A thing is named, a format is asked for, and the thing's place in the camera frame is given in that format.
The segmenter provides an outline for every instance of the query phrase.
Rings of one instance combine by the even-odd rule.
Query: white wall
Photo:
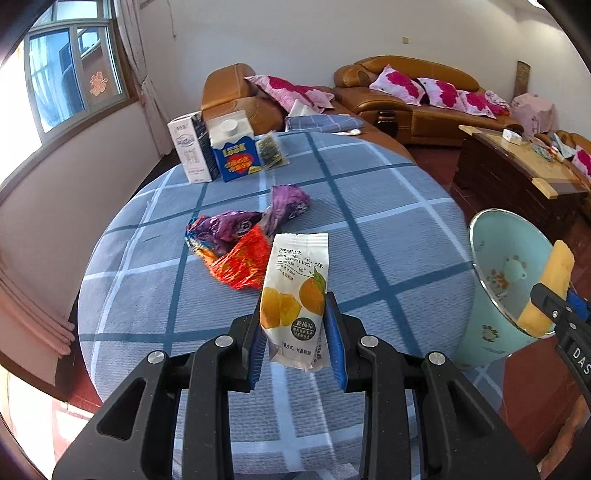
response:
[[[548,15],[517,11],[519,59],[531,65],[529,91],[552,100],[561,129],[591,138],[591,73]]]
[[[97,240],[159,159],[139,103],[62,145],[0,204],[7,274],[68,318]]]
[[[464,70],[508,99],[513,93],[518,31],[515,7],[503,0],[170,4],[171,12],[165,0],[154,0],[141,22],[148,71],[174,116],[199,108],[207,75],[236,62],[294,83],[332,86],[343,65],[397,54]]]

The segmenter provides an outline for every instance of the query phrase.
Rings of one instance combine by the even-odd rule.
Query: milk carton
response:
[[[223,181],[261,170],[255,134],[244,110],[209,120],[207,129]]]
[[[219,176],[201,112],[175,118],[168,123],[168,130],[190,183],[212,181]]]

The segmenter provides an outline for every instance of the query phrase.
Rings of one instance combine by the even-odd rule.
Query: pink cushion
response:
[[[484,97],[486,103],[488,103],[488,108],[490,108],[495,115],[509,116],[511,114],[511,107],[509,104],[492,90],[484,92]]]
[[[304,89],[306,95],[310,100],[312,100],[316,109],[322,111],[323,108],[334,108],[333,104],[331,103],[331,101],[335,98],[334,94],[324,92],[322,90],[318,90],[312,87],[306,87],[304,85],[296,86]]]
[[[496,119],[495,115],[488,107],[484,93],[467,92],[465,90],[458,90],[457,92],[460,94],[460,98],[464,104],[464,111],[466,113]]]
[[[254,75],[244,78],[273,97],[287,112],[291,110],[296,100],[320,113],[324,108],[334,108],[330,103],[335,98],[332,93],[303,85],[294,85],[287,80],[270,75]]]
[[[591,180],[591,155],[577,145],[577,153],[573,158],[573,165]]]
[[[421,98],[425,95],[425,90],[420,84],[402,72],[394,70],[390,65],[386,65],[369,88],[388,93],[409,105],[420,105]]]
[[[447,108],[449,110],[458,110],[460,112],[465,111],[464,103],[456,88],[451,83],[423,77],[417,80],[421,82],[421,85],[427,91],[429,105]]]

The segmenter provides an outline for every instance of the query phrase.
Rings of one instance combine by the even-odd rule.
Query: snack bag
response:
[[[328,272],[328,233],[275,236],[261,297],[272,361],[307,372],[328,366],[322,323]]]

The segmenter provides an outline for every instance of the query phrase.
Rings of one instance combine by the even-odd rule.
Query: round table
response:
[[[408,159],[365,141],[297,133],[282,143],[289,165],[229,183],[189,184],[174,167],[109,225],[88,265],[78,313],[82,352],[101,398],[152,350],[194,351],[254,310],[259,292],[214,280],[189,252],[184,230],[196,215],[263,211],[274,184],[297,184],[310,195],[310,209],[282,228],[329,233],[328,288],[342,312],[401,352],[451,355],[459,345],[474,280],[465,220],[453,199]],[[230,395],[235,471],[249,478],[319,469],[355,476],[363,402],[362,394],[338,390],[330,368],[306,374],[265,358],[255,391]]]

